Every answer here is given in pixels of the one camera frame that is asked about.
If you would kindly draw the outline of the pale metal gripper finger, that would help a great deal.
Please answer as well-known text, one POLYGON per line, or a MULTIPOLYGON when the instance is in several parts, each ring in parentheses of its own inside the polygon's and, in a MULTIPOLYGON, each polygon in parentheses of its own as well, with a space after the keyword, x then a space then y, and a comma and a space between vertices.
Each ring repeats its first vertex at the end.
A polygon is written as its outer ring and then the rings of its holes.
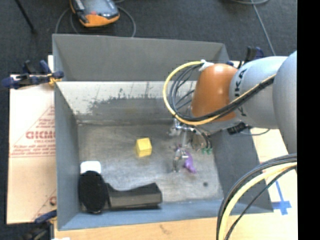
POLYGON ((174 172, 178 172, 179 171, 179 151, 177 150, 173 156, 173 160, 172 160, 172 166, 173 166, 173 171, 174 172))
POLYGON ((188 155, 184 150, 178 150, 176 152, 176 172, 178 173, 185 165, 185 161, 188 158, 188 155))

